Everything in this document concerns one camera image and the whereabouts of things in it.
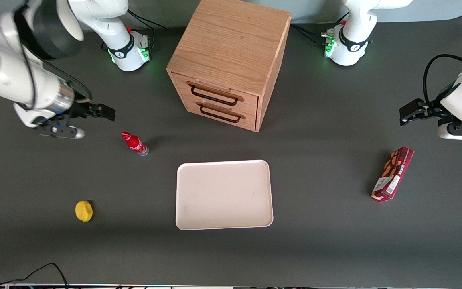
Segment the bottle cap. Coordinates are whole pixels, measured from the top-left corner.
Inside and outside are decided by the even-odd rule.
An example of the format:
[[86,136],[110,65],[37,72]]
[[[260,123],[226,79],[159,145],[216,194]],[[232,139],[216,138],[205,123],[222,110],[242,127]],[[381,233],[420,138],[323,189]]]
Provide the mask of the bottle cap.
[[132,135],[130,135],[130,133],[128,133],[128,132],[122,132],[121,137],[123,139],[125,139],[125,140],[128,140],[128,139],[130,139],[132,137]]

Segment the cabinet top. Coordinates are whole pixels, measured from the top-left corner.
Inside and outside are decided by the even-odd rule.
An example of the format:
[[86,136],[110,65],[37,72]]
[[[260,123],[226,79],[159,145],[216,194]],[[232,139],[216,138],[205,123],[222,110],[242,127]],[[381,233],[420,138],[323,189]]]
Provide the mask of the cabinet top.
[[167,70],[262,96],[291,18],[240,0],[201,0]]

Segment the red snack box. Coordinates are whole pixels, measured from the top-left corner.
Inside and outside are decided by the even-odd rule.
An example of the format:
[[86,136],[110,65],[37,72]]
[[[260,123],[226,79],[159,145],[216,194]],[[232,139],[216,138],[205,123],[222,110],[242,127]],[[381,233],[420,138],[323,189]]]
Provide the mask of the red snack box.
[[377,180],[372,192],[372,199],[383,202],[393,199],[400,181],[404,177],[407,165],[413,157],[414,150],[402,147],[393,152],[383,169],[383,174]]

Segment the wooden drawer cabinet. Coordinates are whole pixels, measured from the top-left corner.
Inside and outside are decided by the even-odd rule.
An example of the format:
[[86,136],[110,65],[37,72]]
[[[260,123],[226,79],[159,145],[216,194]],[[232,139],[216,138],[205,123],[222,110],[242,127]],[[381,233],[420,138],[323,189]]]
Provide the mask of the wooden drawer cabinet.
[[185,108],[258,132],[290,20],[240,0],[201,0],[167,66]]

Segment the bottle label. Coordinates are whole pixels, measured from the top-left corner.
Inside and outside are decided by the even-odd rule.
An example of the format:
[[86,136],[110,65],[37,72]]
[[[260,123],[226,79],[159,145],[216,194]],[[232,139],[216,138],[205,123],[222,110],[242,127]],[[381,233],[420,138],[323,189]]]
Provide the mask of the bottle label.
[[139,140],[139,143],[135,147],[130,147],[130,149],[134,150],[137,154],[143,154],[147,150],[147,146],[144,145],[144,143]]

